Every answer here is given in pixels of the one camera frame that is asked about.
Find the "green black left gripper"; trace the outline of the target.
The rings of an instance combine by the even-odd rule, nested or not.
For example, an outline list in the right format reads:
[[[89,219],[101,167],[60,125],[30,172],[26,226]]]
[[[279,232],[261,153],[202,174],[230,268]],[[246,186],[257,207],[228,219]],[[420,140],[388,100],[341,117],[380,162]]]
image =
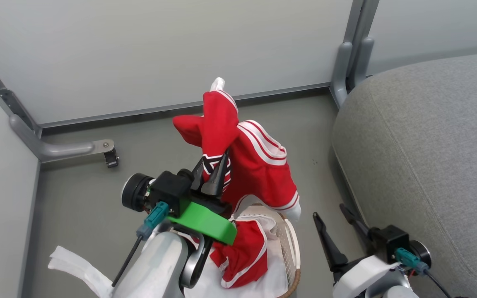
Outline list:
[[[226,150],[220,157],[200,158],[192,171],[193,181],[191,189],[201,191],[205,195],[221,200],[228,172],[228,161],[229,150]],[[209,177],[205,182],[203,179],[204,172],[209,173]],[[197,202],[185,201],[181,204],[183,206],[179,214],[171,213],[167,215],[167,219],[176,230],[189,234],[199,241],[206,236],[224,245],[232,245],[234,243],[237,236],[237,228],[231,221]]]

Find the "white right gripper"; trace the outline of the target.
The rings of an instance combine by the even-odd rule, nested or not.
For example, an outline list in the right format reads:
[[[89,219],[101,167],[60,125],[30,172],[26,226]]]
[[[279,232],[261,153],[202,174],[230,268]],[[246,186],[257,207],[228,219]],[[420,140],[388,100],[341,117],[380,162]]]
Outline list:
[[[340,204],[340,211],[346,221],[355,229],[365,249],[373,250],[370,228],[344,204]],[[348,258],[339,251],[337,245],[329,236],[325,223],[317,212],[313,213],[313,221],[316,225],[330,271],[340,272],[348,264]],[[333,287],[333,298],[356,298],[369,286],[384,277],[392,267],[393,264],[388,264],[377,256],[364,258],[337,281]]]

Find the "red jersey with white stripes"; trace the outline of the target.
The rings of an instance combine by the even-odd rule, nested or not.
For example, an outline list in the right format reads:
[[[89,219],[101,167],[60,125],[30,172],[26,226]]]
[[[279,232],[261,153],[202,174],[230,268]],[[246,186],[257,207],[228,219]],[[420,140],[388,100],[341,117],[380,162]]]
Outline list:
[[[201,175],[207,181],[226,162],[222,200],[234,214],[259,202],[297,222],[300,196],[287,162],[287,151],[255,120],[239,121],[238,109],[225,80],[218,77],[203,95],[202,115],[180,115],[173,119],[184,141],[202,151]]]

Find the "white woven laundry basket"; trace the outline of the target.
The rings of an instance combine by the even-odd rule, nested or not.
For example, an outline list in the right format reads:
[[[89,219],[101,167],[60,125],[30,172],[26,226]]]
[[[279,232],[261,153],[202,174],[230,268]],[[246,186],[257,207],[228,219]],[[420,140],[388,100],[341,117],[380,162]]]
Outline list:
[[[267,244],[267,273],[256,282],[225,290],[224,298],[291,298],[301,277],[301,256],[293,220],[259,202],[235,215],[237,218],[272,219],[275,226],[271,231],[277,239],[269,240]]]

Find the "red shorts with white trim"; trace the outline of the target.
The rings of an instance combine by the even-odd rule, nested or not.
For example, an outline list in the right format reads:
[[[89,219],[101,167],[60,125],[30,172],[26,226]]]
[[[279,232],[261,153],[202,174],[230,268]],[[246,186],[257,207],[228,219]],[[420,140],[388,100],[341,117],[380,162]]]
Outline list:
[[[258,281],[267,273],[267,236],[256,219],[235,222],[232,245],[213,245],[212,262],[222,272],[221,286],[237,288]]]

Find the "small black castor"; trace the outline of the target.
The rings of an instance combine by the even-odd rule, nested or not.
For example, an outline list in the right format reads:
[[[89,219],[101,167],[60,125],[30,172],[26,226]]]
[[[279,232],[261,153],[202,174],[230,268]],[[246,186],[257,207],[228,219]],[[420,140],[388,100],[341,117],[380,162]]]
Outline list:
[[[115,148],[104,152],[104,158],[107,168],[115,168],[119,165],[119,157]]]

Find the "grey fabric sofa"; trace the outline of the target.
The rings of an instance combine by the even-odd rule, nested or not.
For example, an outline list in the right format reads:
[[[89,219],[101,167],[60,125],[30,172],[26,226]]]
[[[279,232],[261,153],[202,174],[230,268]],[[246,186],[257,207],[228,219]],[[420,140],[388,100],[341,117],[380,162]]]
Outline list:
[[[477,55],[367,78],[332,146],[365,222],[405,230],[451,296],[477,298]]]

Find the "grey metal partition foot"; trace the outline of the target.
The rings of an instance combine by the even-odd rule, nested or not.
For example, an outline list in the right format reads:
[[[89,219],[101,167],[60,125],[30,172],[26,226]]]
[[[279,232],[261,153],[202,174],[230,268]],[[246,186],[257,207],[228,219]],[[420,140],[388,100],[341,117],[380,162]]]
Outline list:
[[[38,138],[19,116],[10,115],[8,122],[13,132],[42,163],[103,154],[114,148],[114,141],[111,139],[70,144],[46,143]]]

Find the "white fabric garment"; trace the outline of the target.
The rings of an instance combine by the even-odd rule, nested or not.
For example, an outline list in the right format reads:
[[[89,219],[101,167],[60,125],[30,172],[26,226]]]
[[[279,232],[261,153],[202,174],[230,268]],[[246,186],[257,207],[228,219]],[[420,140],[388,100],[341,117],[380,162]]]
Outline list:
[[[112,281],[84,258],[61,246],[50,255],[49,269],[60,270],[81,279],[98,298],[112,298]]]

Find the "dark grey wall baseboard strip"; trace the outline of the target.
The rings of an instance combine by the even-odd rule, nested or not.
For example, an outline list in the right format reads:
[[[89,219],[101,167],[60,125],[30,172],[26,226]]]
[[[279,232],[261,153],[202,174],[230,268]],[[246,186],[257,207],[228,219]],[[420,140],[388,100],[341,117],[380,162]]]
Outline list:
[[[330,83],[320,83],[269,92],[245,94],[242,96],[236,96],[234,100],[237,107],[248,107],[257,104],[295,100],[313,96],[323,96],[329,100],[333,100],[333,96],[330,91]],[[100,127],[119,126],[142,121],[159,120],[163,118],[171,118],[176,115],[201,113],[202,105],[202,101],[184,104],[172,104],[166,107],[133,110],[123,113],[112,113],[73,120],[55,121],[52,123],[41,124],[39,127],[42,129],[42,133],[44,135],[55,135],[81,130],[92,130]]]

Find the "grey metal partition post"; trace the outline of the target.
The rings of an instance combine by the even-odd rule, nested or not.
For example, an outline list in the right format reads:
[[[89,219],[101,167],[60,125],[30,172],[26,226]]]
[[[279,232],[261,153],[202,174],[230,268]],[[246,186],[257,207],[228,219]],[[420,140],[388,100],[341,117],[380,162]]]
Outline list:
[[[352,0],[343,42],[337,49],[329,90],[338,108],[367,77],[375,40],[369,35],[379,0]]]

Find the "grey partition side rail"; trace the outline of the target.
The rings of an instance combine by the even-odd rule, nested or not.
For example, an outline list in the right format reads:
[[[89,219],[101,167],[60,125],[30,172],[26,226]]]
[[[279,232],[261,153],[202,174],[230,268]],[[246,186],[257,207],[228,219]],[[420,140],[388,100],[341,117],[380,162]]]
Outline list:
[[[37,125],[36,121],[32,118],[25,106],[20,102],[16,94],[8,89],[0,79],[0,100],[7,107],[12,114],[15,114],[24,121],[24,123],[34,131],[36,136],[41,136],[41,128]]]

